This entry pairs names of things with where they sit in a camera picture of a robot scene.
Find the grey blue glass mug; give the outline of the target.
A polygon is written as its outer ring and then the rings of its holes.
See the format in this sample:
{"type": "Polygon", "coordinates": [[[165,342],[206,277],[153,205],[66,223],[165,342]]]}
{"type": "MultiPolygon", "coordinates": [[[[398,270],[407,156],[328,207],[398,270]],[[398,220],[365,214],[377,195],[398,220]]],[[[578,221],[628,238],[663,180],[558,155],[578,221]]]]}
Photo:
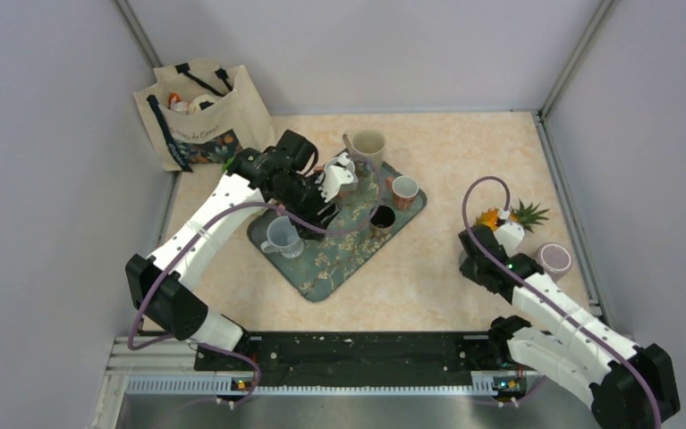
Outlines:
{"type": "Polygon", "coordinates": [[[278,217],[267,226],[266,240],[260,245],[263,253],[278,253],[288,259],[299,257],[304,248],[304,240],[288,216],[278,217]]]}

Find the beige tall mug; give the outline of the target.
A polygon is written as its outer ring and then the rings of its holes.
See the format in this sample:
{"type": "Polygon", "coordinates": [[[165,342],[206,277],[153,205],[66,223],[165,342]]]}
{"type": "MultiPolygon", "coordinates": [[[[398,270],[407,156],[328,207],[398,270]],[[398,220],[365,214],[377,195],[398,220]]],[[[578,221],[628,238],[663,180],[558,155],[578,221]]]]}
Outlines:
{"type": "Polygon", "coordinates": [[[347,130],[343,143],[353,155],[357,174],[368,175],[381,170],[384,161],[386,139],[379,130],[347,130]]]}

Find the brown dark mug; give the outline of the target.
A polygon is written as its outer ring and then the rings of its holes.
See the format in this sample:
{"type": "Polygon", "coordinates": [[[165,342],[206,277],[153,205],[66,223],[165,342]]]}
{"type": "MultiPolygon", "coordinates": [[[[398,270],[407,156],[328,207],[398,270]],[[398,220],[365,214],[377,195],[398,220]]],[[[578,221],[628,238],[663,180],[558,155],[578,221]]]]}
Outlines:
{"type": "Polygon", "coordinates": [[[396,214],[390,206],[378,206],[370,210],[369,230],[371,238],[384,238],[394,227],[396,214]]]}

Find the salmon pink text mug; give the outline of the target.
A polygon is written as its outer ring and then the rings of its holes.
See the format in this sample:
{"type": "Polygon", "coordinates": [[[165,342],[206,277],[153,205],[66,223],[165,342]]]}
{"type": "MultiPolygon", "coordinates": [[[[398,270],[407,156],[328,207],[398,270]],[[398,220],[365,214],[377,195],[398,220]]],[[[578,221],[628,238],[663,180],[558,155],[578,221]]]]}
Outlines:
{"type": "Polygon", "coordinates": [[[392,193],[393,206],[398,211],[407,210],[419,194],[419,184],[409,176],[388,177],[385,185],[392,193]]]}

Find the pink flower mug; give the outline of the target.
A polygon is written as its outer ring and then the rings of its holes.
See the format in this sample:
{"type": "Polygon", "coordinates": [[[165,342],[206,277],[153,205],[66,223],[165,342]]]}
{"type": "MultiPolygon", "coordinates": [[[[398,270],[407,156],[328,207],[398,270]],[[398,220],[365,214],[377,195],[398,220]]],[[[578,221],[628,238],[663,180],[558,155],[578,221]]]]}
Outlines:
{"type": "Polygon", "coordinates": [[[354,171],[337,164],[326,167],[316,167],[318,173],[318,190],[320,196],[330,202],[335,198],[344,198],[358,186],[359,179],[354,171]]]}

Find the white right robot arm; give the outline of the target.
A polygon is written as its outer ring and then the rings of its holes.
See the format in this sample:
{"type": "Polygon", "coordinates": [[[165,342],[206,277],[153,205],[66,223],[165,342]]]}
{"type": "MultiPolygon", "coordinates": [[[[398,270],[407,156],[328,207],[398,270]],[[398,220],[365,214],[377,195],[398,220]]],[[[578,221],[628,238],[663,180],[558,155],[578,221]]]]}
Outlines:
{"type": "Polygon", "coordinates": [[[488,332],[490,361],[528,366],[577,397],[602,428],[656,428],[681,402],[673,362],[656,344],[641,347],[572,300],[525,254],[510,256],[486,225],[461,231],[462,275],[532,315],[498,317],[488,332]]]}

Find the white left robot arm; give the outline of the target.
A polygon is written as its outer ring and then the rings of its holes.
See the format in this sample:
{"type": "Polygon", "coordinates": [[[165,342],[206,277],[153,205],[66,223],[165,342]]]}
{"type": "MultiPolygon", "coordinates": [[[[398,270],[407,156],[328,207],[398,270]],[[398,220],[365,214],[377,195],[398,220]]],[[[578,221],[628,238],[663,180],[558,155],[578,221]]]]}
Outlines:
{"type": "Polygon", "coordinates": [[[277,144],[259,151],[245,148],[225,165],[210,196],[167,242],[149,256],[135,255],[125,266],[131,302],[139,317],[155,322],[178,341],[216,347],[216,358],[229,369],[245,366],[250,345],[244,329],[210,308],[194,289],[211,259],[257,211],[278,203],[283,215],[314,238],[340,209],[334,200],[353,184],[354,162],[342,152],[319,172],[305,172],[318,149],[287,130],[277,144]]]}

